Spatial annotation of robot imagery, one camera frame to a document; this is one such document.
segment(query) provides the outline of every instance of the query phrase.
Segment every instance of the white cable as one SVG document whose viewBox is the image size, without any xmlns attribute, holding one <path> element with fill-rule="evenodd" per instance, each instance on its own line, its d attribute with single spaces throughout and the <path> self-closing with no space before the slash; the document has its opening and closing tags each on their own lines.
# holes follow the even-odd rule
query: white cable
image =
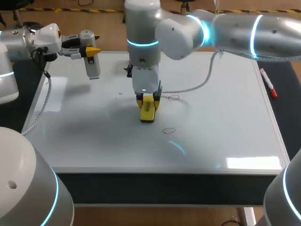
<svg viewBox="0 0 301 226">
<path fill-rule="evenodd" d="M 50 96 L 50 92 L 51 92 L 51 78 L 48 78 L 48 92 L 47 92 L 47 95 L 46 95 L 46 98 L 45 98 L 45 101 L 44 101 L 44 105 L 42 106 L 42 109 L 41 109 L 40 113 L 38 114 L 38 117 L 36 118 L 36 120 L 32 124 L 32 126 L 30 126 L 28 128 L 28 130 L 26 130 L 22 133 L 23 136 L 26 136 L 26 134 L 28 134 L 37 125 L 38 120 L 40 119 L 41 115 L 43 114 L 43 112 L 45 110 L 46 104 L 47 104 L 49 96 Z"/>
<path fill-rule="evenodd" d="M 267 83 L 268 87 L 270 89 L 274 89 L 274 86 L 273 86 L 271 80 L 269 79 L 268 75 L 265 73 L 264 69 L 262 68 L 259 71 L 260 71 L 260 74 L 263 76 L 265 82 Z"/>
<path fill-rule="evenodd" d="M 189 91 L 193 91 L 193 90 L 196 90 L 202 86 L 204 86 L 210 79 L 210 76 L 211 76 L 211 72 L 212 72 L 212 65 L 213 65 L 213 61 L 214 61 L 214 58 L 215 56 L 218 54 L 218 53 L 222 53 L 223 50 L 217 50 L 216 52 L 214 52 L 211 56 L 211 60 L 210 60 L 210 65 L 209 65 L 209 71 L 208 71 L 208 75 L 205 79 L 205 81 L 201 84 L 199 84 L 198 86 L 195 86 L 195 87 L 192 87 L 190 89 L 183 89 L 183 90 L 176 90 L 176 91 L 163 91 L 162 93 L 184 93 L 184 92 L 189 92 Z"/>
<path fill-rule="evenodd" d="M 222 52 L 227 52 L 227 53 L 231 53 L 240 57 L 244 57 L 244 58 L 248 58 L 251 60 L 258 60 L 258 61 L 264 61 L 264 62 L 288 62 L 288 61 L 301 61 L 301 56 L 292 56 L 292 57 L 267 57 L 267 56 L 252 56 L 252 55 L 248 55 L 248 54 L 240 54 L 240 53 L 233 53 L 233 52 L 229 52 L 226 50 L 218 50 L 216 52 L 214 52 L 212 54 L 211 60 L 210 60 L 210 65 L 209 65 L 209 71 L 208 71 L 208 75 L 205 79 L 205 81 L 203 83 L 201 83 L 198 86 L 192 87 L 190 89 L 183 89 L 183 90 L 175 90 L 175 91 L 163 91 L 162 93 L 184 93 L 184 92 L 189 92 L 189 91 L 193 91 L 196 90 L 202 86 L 204 86 L 210 79 L 211 76 L 211 72 L 212 72 L 212 66 L 213 66 L 213 61 L 215 56 L 218 53 L 222 53 Z"/>
</svg>

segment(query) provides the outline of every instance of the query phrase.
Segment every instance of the white cylindrical robot base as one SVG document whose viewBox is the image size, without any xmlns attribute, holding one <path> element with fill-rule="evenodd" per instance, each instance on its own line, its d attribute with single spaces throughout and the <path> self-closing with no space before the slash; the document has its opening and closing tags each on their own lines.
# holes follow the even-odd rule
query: white cylindrical robot base
<svg viewBox="0 0 301 226">
<path fill-rule="evenodd" d="M 21 134 L 0 128 L 0 225 L 70 226 L 70 193 Z"/>
<path fill-rule="evenodd" d="M 301 152 L 270 184 L 264 196 L 268 226 L 301 225 Z"/>
</svg>

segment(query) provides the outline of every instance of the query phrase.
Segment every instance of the whiteboard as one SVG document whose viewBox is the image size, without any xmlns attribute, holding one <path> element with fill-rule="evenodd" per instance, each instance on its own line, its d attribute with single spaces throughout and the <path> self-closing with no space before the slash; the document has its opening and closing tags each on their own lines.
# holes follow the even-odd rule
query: whiteboard
<svg viewBox="0 0 301 226">
<path fill-rule="evenodd" d="M 200 84 L 212 53 L 181 61 L 162 54 L 163 90 Z M 89 80 L 83 60 L 59 56 L 48 68 L 52 93 L 26 137 L 57 173 L 278 174 L 289 158 L 257 63 L 224 53 L 202 88 L 162 95 L 153 123 L 140 122 L 127 52 L 102 52 L 101 76 Z M 25 127 L 41 109 L 42 81 Z"/>
</svg>

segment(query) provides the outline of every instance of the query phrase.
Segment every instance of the wooden floor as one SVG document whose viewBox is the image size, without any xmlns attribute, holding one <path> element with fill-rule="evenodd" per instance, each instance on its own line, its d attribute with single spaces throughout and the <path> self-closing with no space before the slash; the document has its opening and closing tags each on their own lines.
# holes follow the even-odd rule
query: wooden floor
<svg viewBox="0 0 301 226">
<path fill-rule="evenodd" d="M 77 207 L 74 226 L 221 226 L 236 215 L 227 207 Z"/>
<path fill-rule="evenodd" d="M 90 0 L 80 0 L 82 4 Z M 301 9 L 300 0 L 219 0 L 219 9 Z M 79 7 L 77 0 L 36 0 L 29 8 L 88 8 L 123 9 L 124 0 L 95 0 L 89 7 Z M 161 0 L 165 10 L 180 10 L 175 0 Z M 197 0 L 190 4 L 193 9 L 214 10 L 213 0 Z M 11 13 L 3 13 L 8 26 L 13 26 Z M 301 14 L 283 14 L 301 19 Z M 97 45 L 102 50 L 127 50 L 126 28 L 122 23 L 122 13 L 83 13 L 83 12 L 21 12 L 24 21 L 35 21 L 43 25 L 57 23 L 62 34 L 78 34 L 90 29 L 100 35 Z M 212 51 L 203 48 L 200 51 Z M 293 62 L 293 67 L 301 81 L 301 63 Z M 255 209 L 256 218 L 263 215 L 262 208 Z M 75 226 L 220 226 L 238 214 L 234 207 L 220 208 L 120 208 L 120 207 L 77 207 Z"/>
</svg>

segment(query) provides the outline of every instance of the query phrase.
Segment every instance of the marker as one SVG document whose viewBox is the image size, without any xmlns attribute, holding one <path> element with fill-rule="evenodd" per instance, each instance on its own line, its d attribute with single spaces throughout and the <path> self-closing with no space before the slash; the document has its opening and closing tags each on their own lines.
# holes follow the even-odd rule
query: marker
<svg viewBox="0 0 301 226">
<path fill-rule="evenodd" d="M 262 77 L 264 78 L 265 82 L 267 83 L 268 87 L 270 88 L 271 90 L 271 94 L 272 94 L 272 97 L 274 99 L 278 99 L 278 95 L 276 93 L 276 90 L 274 89 L 274 86 L 272 84 L 272 82 L 270 81 L 270 79 L 268 78 L 268 75 L 265 73 L 264 69 L 260 69 L 260 74 L 262 75 Z"/>
</svg>

